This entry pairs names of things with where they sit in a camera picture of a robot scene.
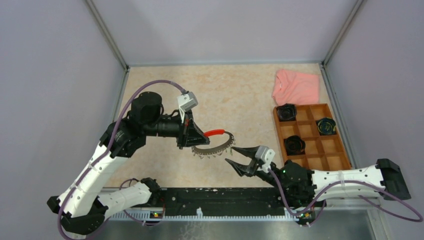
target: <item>floor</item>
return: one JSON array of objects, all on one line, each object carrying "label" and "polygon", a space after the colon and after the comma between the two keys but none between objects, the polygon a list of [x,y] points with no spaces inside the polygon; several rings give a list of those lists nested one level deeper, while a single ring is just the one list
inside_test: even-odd
[{"label": "floor", "polygon": [[[225,129],[233,133],[238,147],[268,146],[276,151],[274,162],[281,167],[272,115],[276,103],[271,97],[279,69],[319,75],[320,103],[330,104],[320,67],[315,63],[193,65],[131,68],[121,108],[141,85],[158,79],[173,80],[195,93],[199,105],[193,109],[194,121],[202,131]],[[177,109],[179,91],[173,86],[156,84],[147,91],[162,96],[165,113]],[[213,136],[210,146],[225,140],[224,135]],[[161,187],[270,187],[256,177],[239,177],[224,158],[249,163],[244,156],[229,152],[200,159],[193,156],[191,148],[178,149],[175,138],[148,137],[146,145],[115,172],[105,187],[147,177],[157,179]]]}]

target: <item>pink cloth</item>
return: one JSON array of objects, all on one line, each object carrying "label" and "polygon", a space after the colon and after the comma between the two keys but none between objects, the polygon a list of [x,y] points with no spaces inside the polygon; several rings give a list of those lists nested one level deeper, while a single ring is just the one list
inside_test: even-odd
[{"label": "pink cloth", "polygon": [[320,77],[296,71],[280,69],[275,75],[272,97],[284,104],[317,104],[320,101]]}]

